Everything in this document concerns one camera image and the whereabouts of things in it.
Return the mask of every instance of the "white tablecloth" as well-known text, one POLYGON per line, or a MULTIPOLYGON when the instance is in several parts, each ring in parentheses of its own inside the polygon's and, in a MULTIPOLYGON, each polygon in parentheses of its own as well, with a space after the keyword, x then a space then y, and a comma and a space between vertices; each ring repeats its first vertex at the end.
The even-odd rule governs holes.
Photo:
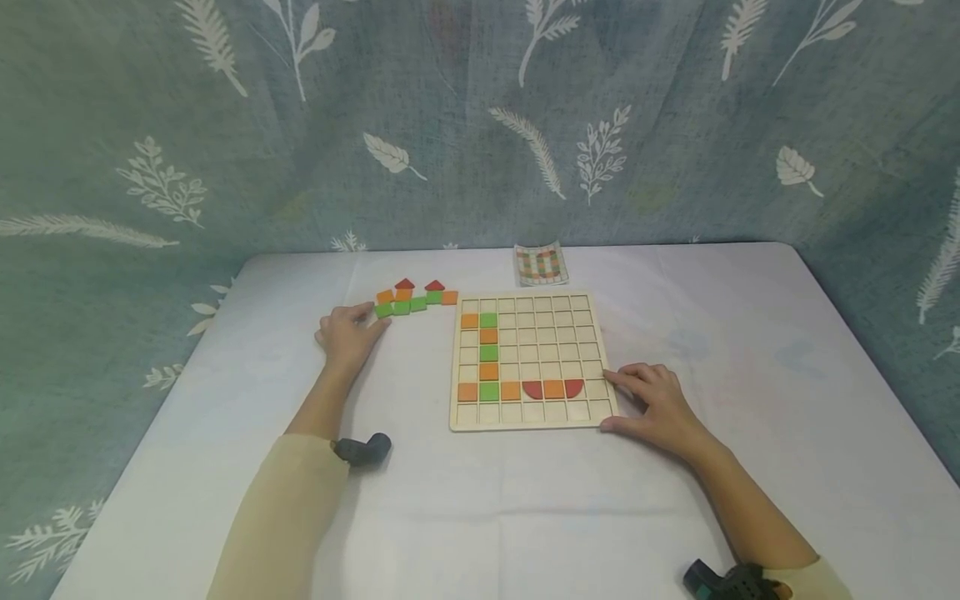
MULTIPOLYGON (((612 365, 674 369, 854 597, 953 594, 960 492, 793 250, 564 253, 612 365)), ((511 257, 251 260, 54 598, 203 598, 244 491, 323 364, 319 317, 403 277, 509 290, 511 257)), ((691 561, 732 565, 694 478, 655 450, 589 429, 452 433, 452 333, 450 307, 396 318, 354 387, 343 434, 383 431, 395 447, 351 478, 317 558, 324 600, 685 599, 691 561)))

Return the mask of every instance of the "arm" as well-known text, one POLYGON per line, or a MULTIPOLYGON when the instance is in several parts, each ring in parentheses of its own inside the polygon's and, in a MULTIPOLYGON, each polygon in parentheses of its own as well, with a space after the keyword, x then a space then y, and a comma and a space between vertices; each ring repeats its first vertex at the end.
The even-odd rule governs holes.
POLYGON ((321 319, 315 337, 326 365, 247 489, 207 600, 307 597, 317 548, 347 484, 348 465, 330 442, 353 380, 390 324, 362 326, 371 308, 340 307, 321 319))
POLYGON ((600 429, 656 445, 690 464, 741 562, 765 569, 802 569, 818 563, 816 551, 693 414, 675 373, 664 365, 638 363, 604 375, 632 392, 646 405, 646 412, 639 419, 607 418, 600 429))

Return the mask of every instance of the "hand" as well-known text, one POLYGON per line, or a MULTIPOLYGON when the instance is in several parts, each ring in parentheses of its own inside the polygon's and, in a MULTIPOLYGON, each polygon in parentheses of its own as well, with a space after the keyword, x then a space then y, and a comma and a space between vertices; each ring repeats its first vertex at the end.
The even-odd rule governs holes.
POLYGON ((352 380, 367 362, 373 346, 390 326, 390 319, 379 319, 370 326, 364 321, 373 310, 373 302, 356 306, 338 306, 320 319, 313 337, 326 351, 324 371, 352 380))
POLYGON ((677 374, 664 365, 636 363, 619 372, 604 371, 604 377, 632 392, 647 410, 638 419, 607 417, 600 423, 601 431, 649 442, 689 463, 719 444, 690 410, 677 374))

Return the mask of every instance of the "beige sleeve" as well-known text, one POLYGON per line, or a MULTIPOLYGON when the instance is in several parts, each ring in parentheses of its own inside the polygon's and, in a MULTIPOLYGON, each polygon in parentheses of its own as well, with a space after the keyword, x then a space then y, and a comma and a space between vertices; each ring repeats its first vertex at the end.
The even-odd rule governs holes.
POLYGON ((348 471, 329 441, 280 437, 240 502, 207 600, 305 600, 348 471))
POLYGON ((853 599, 847 586, 823 557, 804 568, 765 570, 763 578, 786 584, 793 591, 793 600, 853 599))

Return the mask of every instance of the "fabric backdrop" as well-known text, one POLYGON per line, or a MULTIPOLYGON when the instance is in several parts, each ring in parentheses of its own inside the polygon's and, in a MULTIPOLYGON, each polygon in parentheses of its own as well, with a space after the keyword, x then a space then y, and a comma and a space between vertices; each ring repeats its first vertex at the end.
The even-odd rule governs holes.
POLYGON ((956 478, 957 40, 951 0, 8 0, 0 596, 261 252, 785 242, 956 478))

